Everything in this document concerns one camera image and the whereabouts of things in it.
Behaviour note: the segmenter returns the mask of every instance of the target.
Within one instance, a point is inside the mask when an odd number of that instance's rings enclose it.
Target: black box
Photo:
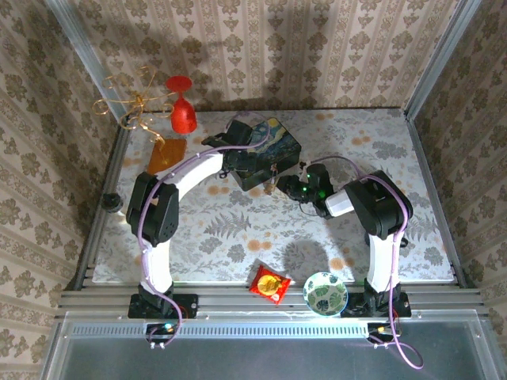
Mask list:
[[[247,192],[258,184],[266,182],[273,176],[272,164],[276,164],[278,174],[299,163],[301,145],[288,133],[287,129],[274,117],[253,127],[250,144],[261,141],[267,131],[267,125],[271,126],[269,140],[258,148],[248,149],[248,152],[257,153],[257,172],[243,173],[232,172],[232,176],[238,182],[239,187]]]

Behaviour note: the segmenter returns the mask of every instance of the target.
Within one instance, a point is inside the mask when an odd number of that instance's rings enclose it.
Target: patterned wallpaper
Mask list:
[[[465,272],[507,357],[507,2],[484,0],[416,118]]]
[[[400,107],[456,0],[72,0],[103,64],[194,81],[200,110]]]
[[[116,128],[44,2],[0,1],[0,378],[35,378]]]

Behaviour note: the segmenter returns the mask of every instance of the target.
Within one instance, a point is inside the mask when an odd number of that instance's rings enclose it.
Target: snack packet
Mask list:
[[[250,285],[250,291],[268,298],[275,305],[278,305],[284,299],[290,284],[290,279],[277,275],[264,268],[264,265],[261,265],[255,279],[253,279],[252,285]]]

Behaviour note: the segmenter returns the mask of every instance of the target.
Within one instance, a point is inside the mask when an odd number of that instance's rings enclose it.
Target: floral tablecloth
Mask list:
[[[429,202],[405,120],[399,110],[326,110],[263,112],[276,117],[303,147],[302,160],[342,154],[366,171],[382,169],[414,206],[401,250],[403,282],[451,282],[454,277]],[[223,131],[234,112],[198,113],[198,129],[187,137],[185,156],[205,149],[200,141]],[[154,129],[175,136],[170,122],[155,119]],[[258,116],[247,116],[251,125]],[[135,179],[147,167],[153,143],[141,131],[131,134],[117,191],[126,211]],[[326,161],[335,188],[353,178],[342,161]],[[292,168],[287,173],[298,173]],[[108,215],[93,281],[136,282],[140,252],[130,226]],[[263,185],[243,192],[232,176],[209,177],[180,203],[180,220],[171,240],[170,269],[175,281],[244,283],[260,263],[297,283],[315,272],[330,271],[342,280],[362,281],[368,272],[369,248],[355,213],[325,220],[310,205],[302,210],[279,191]]]

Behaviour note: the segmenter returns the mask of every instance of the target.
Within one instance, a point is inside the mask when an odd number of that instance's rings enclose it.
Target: green bowl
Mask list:
[[[305,282],[303,297],[311,311],[331,317],[341,313],[347,306],[349,293],[345,284],[335,275],[319,272]]]

